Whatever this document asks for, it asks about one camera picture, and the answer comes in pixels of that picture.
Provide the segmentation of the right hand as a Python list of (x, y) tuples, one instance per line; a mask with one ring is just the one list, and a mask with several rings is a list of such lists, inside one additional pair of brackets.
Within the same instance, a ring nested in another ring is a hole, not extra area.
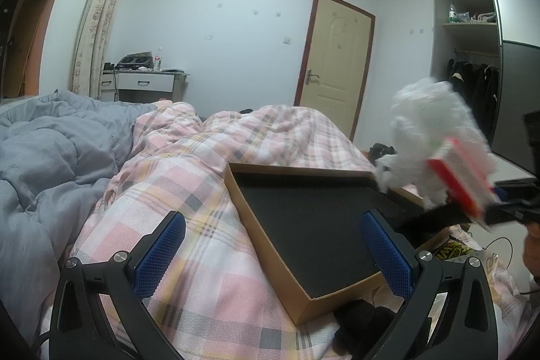
[(525, 225), (527, 235), (523, 242), (523, 264), (533, 276), (535, 283), (540, 278), (540, 226), (539, 223)]

